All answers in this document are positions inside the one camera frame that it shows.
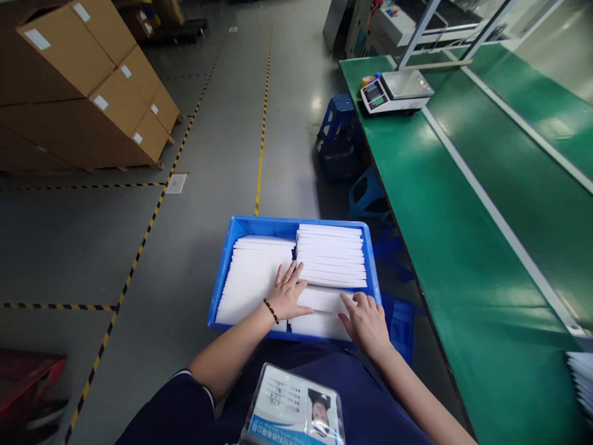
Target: red object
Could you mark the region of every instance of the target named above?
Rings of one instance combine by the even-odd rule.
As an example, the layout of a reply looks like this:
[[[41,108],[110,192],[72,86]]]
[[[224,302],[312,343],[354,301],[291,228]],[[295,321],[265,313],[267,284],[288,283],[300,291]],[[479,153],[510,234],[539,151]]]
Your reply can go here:
[[[369,18],[366,19],[366,32],[368,35],[371,34],[371,16],[375,13],[375,10],[383,4],[383,0],[373,0],[373,7],[369,13]]]
[[[65,357],[58,355],[0,349],[0,380],[12,382],[0,394],[0,433],[25,424],[65,364]]]

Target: gray concrete floor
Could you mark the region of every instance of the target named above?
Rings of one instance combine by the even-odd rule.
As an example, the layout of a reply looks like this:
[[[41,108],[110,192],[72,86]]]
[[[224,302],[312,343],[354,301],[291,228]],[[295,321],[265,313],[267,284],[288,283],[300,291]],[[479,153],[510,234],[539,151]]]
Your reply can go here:
[[[217,333],[206,326],[227,225],[253,214],[264,87],[272,64],[263,158],[261,216],[343,219],[347,186],[327,186],[315,139],[330,97],[345,92],[322,28],[329,0],[210,4],[184,8],[209,19],[197,44],[146,50],[182,114],[191,114],[222,51],[177,173],[183,193],[166,195],[133,275],[70,444],[111,444],[166,379]],[[238,27],[227,33],[229,26]],[[164,171],[0,178],[0,189],[164,182],[187,123],[175,128]],[[0,302],[115,305],[162,187],[1,192]],[[421,306],[413,284],[379,265],[383,292]],[[52,395],[70,405],[64,439],[111,319],[110,312],[0,309],[0,347],[64,354]],[[416,320],[414,368],[461,418],[426,317]]]

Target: stack of cardboard boxes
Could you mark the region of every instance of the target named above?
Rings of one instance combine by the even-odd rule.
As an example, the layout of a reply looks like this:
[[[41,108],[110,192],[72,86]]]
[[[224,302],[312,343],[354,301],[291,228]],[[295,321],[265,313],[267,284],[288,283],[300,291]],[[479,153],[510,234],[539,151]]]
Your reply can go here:
[[[111,1],[37,0],[9,12],[0,171],[156,164],[179,110]]]

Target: machine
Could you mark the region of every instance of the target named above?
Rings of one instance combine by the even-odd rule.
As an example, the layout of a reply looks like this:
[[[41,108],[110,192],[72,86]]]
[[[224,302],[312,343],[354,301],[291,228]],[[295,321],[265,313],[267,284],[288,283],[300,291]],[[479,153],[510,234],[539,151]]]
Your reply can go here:
[[[414,113],[429,101],[434,90],[418,70],[384,72],[360,90],[369,114]]]

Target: white foam sheet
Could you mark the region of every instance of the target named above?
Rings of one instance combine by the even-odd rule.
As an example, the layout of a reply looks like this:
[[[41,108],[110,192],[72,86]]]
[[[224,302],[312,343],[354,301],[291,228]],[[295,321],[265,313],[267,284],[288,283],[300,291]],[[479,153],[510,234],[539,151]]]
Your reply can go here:
[[[366,287],[361,236],[361,229],[300,224],[296,260],[305,263],[301,279],[318,286]]]
[[[348,266],[348,265],[362,265],[364,266],[364,257],[358,258],[329,258],[327,256],[316,256],[313,253],[299,253],[296,256],[297,262],[305,263],[305,267],[309,263],[317,263],[331,266]]]
[[[325,248],[337,247],[360,249],[363,246],[363,241],[361,239],[336,238],[317,235],[301,235],[298,238],[298,244],[300,246],[314,245]]]
[[[366,280],[352,280],[352,281],[334,281],[328,279],[321,279],[321,278],[303,278],[306,280],[308,284],[313,284],[315,286],[326,286],[326,287],[346,287],[348,289],[357,289],[359,287],[366,287]]]
[[[593,418],[593,354],[590,352],[567,352],[578,401]]]
[[[342,266],[325,265],[321,263],[305,263],[308,271],[320,271],[320,272],[331,272],[331,273],[359,273],[366,272],[364,265],[348,263]]]
[[[366,280],[366,273],[365,272],[349,272],[349,273],[332,273],[332,272],[324,272],[324,271],[312,271],[312,270],[303,270],[301,273],[301,279],[306,280],[307,277],[309,278],[318,278],[318,279],[330,279],[333,281],[344,281],[344,282],[352,282],[352,280]]]
[[[301,246],[296,248],[296,254],[324,256],[326,258],[364,258],[362,249],[323,248],[315,246]]]
[[[363,235],[362,229],[353,229],[350,227],[338,227],[338,226],[323,226],[320,224],[299,224],[299,233],[317,233],[326,234],[329,236],[342,236],[342,237],[361,237]]]
[[[235,242],[229,272],[216,312],[216,323],[235,325],[253,312],[274,285],[278,266],[287,270],[294,240],[249,235]],[[286,332],[287,322],[272,330]]]
[[[289,323],[294,334],[351,341],[342,320],[336,313],[319,311],[292,318]]]
[[[331,287],[307,286],[298,298],[298,305],[310,307],[316,311],[331,313],[348,313],[346,306],[340,298],[343,292],[351,300],[354,292],[345,289],[333,289]]]

